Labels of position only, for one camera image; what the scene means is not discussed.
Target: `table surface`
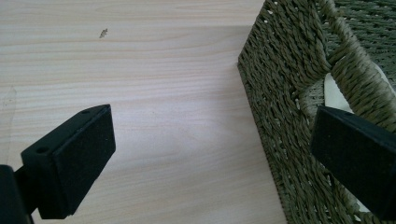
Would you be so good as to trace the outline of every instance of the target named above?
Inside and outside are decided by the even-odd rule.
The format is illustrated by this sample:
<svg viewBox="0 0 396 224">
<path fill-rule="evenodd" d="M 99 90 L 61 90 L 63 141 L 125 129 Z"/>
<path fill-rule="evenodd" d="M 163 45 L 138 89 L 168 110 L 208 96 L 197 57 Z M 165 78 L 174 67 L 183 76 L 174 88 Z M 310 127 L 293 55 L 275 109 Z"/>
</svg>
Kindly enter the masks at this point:
<svg viewBox="0 0 396 224">
<path fill-rule="evenodd" d="M 105 170 L 73 216 L 35 223 L 285 223 L 236 67 L 261 7 L 1 1 L 0 163 L 18 169 L 78 111 L 112 106 Z"/>
</svg>

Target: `small stain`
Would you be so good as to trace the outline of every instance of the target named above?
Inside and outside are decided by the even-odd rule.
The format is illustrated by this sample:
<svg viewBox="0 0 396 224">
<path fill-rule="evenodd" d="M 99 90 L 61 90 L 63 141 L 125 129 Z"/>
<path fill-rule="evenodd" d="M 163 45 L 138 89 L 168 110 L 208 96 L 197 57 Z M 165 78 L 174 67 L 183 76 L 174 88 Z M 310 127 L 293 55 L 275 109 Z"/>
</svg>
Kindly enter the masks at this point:
<svg viewBox="0 0 396 224">
<path fill-rule="evenodd" d="M 102 31 L 102 33 L 100 34 L 99 38 L 105 37 L 106 34 L 107 34 L 107 28 Z"/>
</svg>

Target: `wicker weave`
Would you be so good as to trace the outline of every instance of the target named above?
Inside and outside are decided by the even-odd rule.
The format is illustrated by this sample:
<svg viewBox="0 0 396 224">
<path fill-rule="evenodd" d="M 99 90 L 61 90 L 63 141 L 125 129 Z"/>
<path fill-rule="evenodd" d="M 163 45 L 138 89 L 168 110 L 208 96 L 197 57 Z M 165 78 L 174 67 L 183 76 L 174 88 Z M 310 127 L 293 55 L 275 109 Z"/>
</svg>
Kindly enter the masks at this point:
<svg viewBox="0 0 396 224">
<path fill-rule="evenodd" d="M 267 0 L 253 25 L 238 67 L 289 223 L 380 223 L 309 141 L 327 73 L 357 115 L 396 133 L 396 99 L 373 64 L 394 83 L 393 1 Z"/>
</svg>

